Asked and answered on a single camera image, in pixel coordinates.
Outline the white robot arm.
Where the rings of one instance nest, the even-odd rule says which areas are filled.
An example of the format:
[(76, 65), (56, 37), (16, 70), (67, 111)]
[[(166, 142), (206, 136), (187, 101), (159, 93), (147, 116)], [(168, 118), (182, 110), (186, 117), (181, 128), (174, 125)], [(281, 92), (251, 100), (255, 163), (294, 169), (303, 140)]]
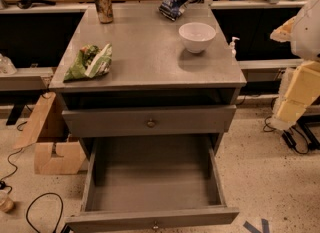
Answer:
[(291, 52), (303, 63), (287, 68), (274, 104), (271, 124), (279, 130), (295, 125), (306, 109), (320, 96), (320, 4), (309, 0), (298, 14), (276, 28), (270, 38), (290, 42)]

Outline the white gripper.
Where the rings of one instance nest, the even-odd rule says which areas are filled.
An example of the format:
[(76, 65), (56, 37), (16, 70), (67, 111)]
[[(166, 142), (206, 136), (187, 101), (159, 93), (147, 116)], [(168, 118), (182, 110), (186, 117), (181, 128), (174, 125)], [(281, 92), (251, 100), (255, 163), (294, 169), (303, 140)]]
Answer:
[[(289, 42), (295, 17), (290, 18), (270, 34), (277, 42)], [(287, 68), (274, 104), (271, 125), (288, 130), (296, 124), (306, 109), (320, 96), (320, 63), (304, 61), (296, 69)]]

